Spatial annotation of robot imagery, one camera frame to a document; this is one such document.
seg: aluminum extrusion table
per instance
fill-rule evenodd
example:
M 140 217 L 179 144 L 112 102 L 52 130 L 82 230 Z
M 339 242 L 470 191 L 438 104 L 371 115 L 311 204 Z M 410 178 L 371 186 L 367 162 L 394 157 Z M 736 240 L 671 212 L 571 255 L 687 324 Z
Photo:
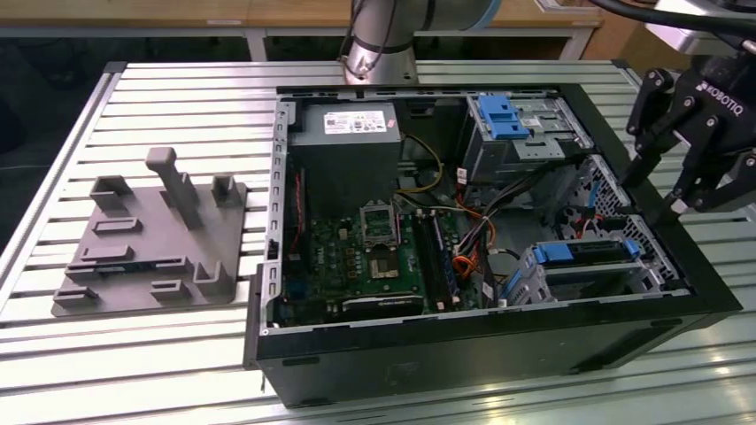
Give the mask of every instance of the aluminum extrusion table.
M 610 62 L 423 62 L 430 84 L 580 83 L 624 142 L 638 77 Z M 288 411 L 240 368 L 248 282 L 223 308 L 56 319 L 63 280 L 95 203 L 94 179 L 159 183 L 144 166 L 170 145 L 195 183 L 246 182 L 240 275 L 262 259 L 275 87 L 342 84 L 332 63 L 131 64 L 96 86 L 0 258 L 0 423 L 734 423 L 756 411 L 756 224 L 751 210 L 683 218 L 746 309 L 624 367 Z M 682 149 L 652 175 L 662 190 Z

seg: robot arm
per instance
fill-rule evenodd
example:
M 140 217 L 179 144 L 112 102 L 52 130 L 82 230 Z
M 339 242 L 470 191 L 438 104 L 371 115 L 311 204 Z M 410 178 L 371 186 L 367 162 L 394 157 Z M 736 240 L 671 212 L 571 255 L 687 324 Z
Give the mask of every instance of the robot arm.
M 666 209 L 650 212 L 648 218 L 676 220 L 690 209 L 724 212 L 742 208 L 756 201 L 756 23 L 743 16 L 727 19 L 652 11 L 618 0 L 591 2 L 651 24 L 710 31 L 736 50 L 728 57 L 695 57 L 678 79 L 664 69 L 647 72 L 627 123 L 627 132 L 636 137 L 636 155 L 623 183 L 639 185 L 662 155 L 684 143 L 690 150 L 666 196 Z M 719 8 L 714 2 L 722 3 L 683 0 L 678 5 Z
M 502 0 L 356 0 L 352 48 L 343 67 L 348 84 L 416 84 L 416 31 L 486 27 Z
M 744 4 L 755 2 L 660 0 L 658 9 L 664 10 L 652 10 L 622 0 L 590 1 L 658 28 L 712 33 L 736 50 L 731 57 L 696 58 L 678 80 L 663 69 L 654 69 L 646 75 L 627 124 L 627 132 L 636 137 L 636 155 L 624 185 L 632 187 L 647 179 L 662 155 L 679 143 L 690 146 L 683 172 L 666 198 L 666 210 L 652 212 L 656 217 L 650 219 L 676 220 L 691 208 L 700 212 L 732 211 L 752 203 L 756 201 L 756 14 L 751 12 L 756 12 L 756 7 Z M 418 83 L 415 32 L 486 27 L 500 3 L 502 0 L 354 0 L 348 36 L 354 29 L 355 37 L 343 60 L 347 82 Z M 672 47 L 682 45 L 656 34 Z

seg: red cable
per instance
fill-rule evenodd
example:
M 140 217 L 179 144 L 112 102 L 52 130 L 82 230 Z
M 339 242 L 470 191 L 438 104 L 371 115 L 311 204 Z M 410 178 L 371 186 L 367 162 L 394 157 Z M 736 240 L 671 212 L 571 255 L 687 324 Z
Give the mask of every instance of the red cable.
M 302 193 L 302 181 L 299 180 L 299 174 L 296 175 L 295 178 L 295 184 L 296 184 L 296 235 L 295 235 L 295 241 L 292 242 L 292 248 L 288 250 L 290 254 L 295 253 L 295 249 L 296 249 L 296 243 L 299 242 L 299 235 L 303 233 L 303 206 L 300 204 L 300 193 Z

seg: power supply label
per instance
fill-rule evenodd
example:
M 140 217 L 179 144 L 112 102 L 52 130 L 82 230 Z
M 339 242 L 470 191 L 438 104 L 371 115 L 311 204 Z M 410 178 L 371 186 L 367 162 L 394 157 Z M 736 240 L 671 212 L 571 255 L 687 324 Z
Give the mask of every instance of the power supply label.
M 327 135 L 386 133 L 388 131 L 383 111 L 328 112 L 324 120 Z

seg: table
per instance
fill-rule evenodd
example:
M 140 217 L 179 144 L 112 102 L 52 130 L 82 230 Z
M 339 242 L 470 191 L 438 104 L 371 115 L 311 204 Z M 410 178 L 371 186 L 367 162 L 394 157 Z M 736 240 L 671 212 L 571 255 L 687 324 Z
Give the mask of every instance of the table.
M 0 37 L 210 37 L 247 40 L 252 60 L 266 61 L 267 36 L 344 36 L 350 0 L 6 0 Z M 592 14 L 543 12 L 534 0 L 506 0 L 491 27 L 464 36 L 558 37 L 560 59 L 579 59 L 603 20 Z M 460 36 L 460 31 L 418 36 Z
M 626 143 L 638 77 L 606 61 L 420 62 L 426 84 L 580 83 Z M 60 320 L 51 295 L 76 249 L 96 176 L 131 186 L 158 178 L 143 165 L 171 145 L 195 182 L 234 172 L 247 200 L 240 275 L 262 259 L 275 87 L 343 84 L 327 62 L 128 64 L 103 75 L 0 258 L 0 418 L 6 423 L 150 424 L 671 423 L 752 419 L 756 410 L 756 224 L 751 210 L 694 214 L 688 232 L 744 311 L 690 332 L 624 367 L 498 385 L 288 411 L 258 371 L 243 371 L 248 282 L 223 308 Z M 651 180 L 671 188 L 684 150 Z

